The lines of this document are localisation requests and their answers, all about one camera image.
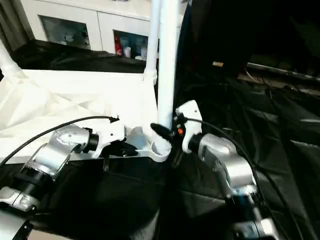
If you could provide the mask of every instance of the shelf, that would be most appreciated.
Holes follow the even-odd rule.
[[[42,2],[68,5],[94,10],[144,21],[150,20],[151,0],[42,0]],[[180,22],[182,23],[187,3],[180,4]]]

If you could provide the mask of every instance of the white cabinet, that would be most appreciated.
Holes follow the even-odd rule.
[[[96,11],[39,0],[21,3],[35,39],[102,50]]]
[[[37,40],[116,53],[129,42],[131,58],[146,51],[151,0],[21,0]],[[187,3],[180,5],[180,23]]]

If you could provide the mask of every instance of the black fabric backdrop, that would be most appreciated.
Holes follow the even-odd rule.
[[[144,62],[105,52],[32,42],[16,52],[25,69],[142,73]],[[268,84],[204,77],[178,69],[175,104],[196,100],[205,121],[224,128],[279,186],[305,240],[320,238],[320,100]],[[4,186],[21,166],[0,169]],[[270,183],[258,173],[280,232],[297,231]],[[70,164],[37,227],[74,239],[231,239],[232,213],[215,178],[195,155],[175,149],[166,163],[151,159]]]

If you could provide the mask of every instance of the black cable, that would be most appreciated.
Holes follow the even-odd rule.
[[[262,188],[261,188],[261,185],[260,185],[260,181],[258,179],[258,175],[257,175],[257,172],[255,170],[255,167],[258,168],[260,170],[260,172],[266,177],[266,179],[270,182],[271,186],[273,187],[273,189],[275,190],[276,194],[279,196],[284,208],[288,211],[288,214],[290,215],[290,218],[292,219],[292,222],[293,224],[295,225],[295,228],[298,232],[298,235],[299,235],[299,238],[301,240],[304,240],[304,237],[303,237],[303,234],[301,232],[301,229],[298,225],[298,222],[294,216],[294,213],[292,212],[292,210],[290,209],[284,195],[281,193],[279,187],[276,185],[276,183],[273,181],[273,179],[270,177],[270,175],[265,171],[265,169],[263,169],[262,167],[258,166],[257,164],[255,164],[254,162],[251,161],[251,159],[249,158],[248,154],[244,151],[244,149],[240,146],[239,143],[237,143],[232,137],[230,137],[227,133],[225,133],[222,129],[220,129],[219,127],[209,123],[209,122],[206,122],[206,121],[202,121],[202,120],[198,120],[198,119],[193,119],[193,118],[188,118],[186,117],[185,118],[187,121],[193,121],[193,122],[198,122],[198,123],[201,123],[203,125],[206,125],[206,126],[209,126],[210,128],[216,130],[218,133],[220,133],[224,138],[228,139],[230,142],[232,142],[236,148],[238,148],[241,153],[244,155],[244,157],[247,159],[247,162],[248,164],[250,165],[251,169],[252,169],[252,174],[253,174],[253,177],[255,179],[255,182],[256,182],[256,187],[259,191],[259,194],[261,196],[261,199],[265,202],[265,204],[267,204],[267,201],[266,201],[266,198],[263,194],[263,191],[262,191]],[[282,228],[282,231],[283,233],[285,234],[285,236],[288,238],[288,235],[286,234],[286,232],[283,230]]]
[[[27,145],[29,145],[30,143],[32,143],[33,141],[37,140],[38,138],[51,133],[52,131],[55,131],[57,129],[63,128],[65,126],[68,126],[70,124],[74,124],[77,122],[81,122],[81,121],[85,121],[85,120],[89,120],[89,119],[109,119],[111,122],[115,122],[117,120],[117,118],[113,118],[110,116],[87,116],[87,117],[82,117],[82,118],[78,118],[72,121],[68,121],[65,123],[62,123],[58,126],[55,126],[53,128],[50,128],[32,138],[30,138],[28,141],[26,141],[25,143],[21,144],[19,147],[17,147],[13,152],[11,152],[5,159],[3,159],[2,162],[0,162],[0,168],[3,167],[17,152],[19,152],[21,149],[23,149],[24,147],[26,147]]]

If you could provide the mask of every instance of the white pvc pipe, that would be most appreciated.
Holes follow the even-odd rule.
[[[16,64],[8,53],[0,39],[0,69],[4,76],[22,74],[21,68]]]
[[[163,0],[161,8],[158,124],[168,129],[172,129],[173,120],[179,2],[180,0]],[[170,147],[162,138],[155,142],[159,154],[168,153]]]
[[[157,56],[159,42],[159,26],[162,0],[152,0],[150,15],[150,32],[148,37],[148,48],[146,55],[146,65],[144,79],[157,83]]]

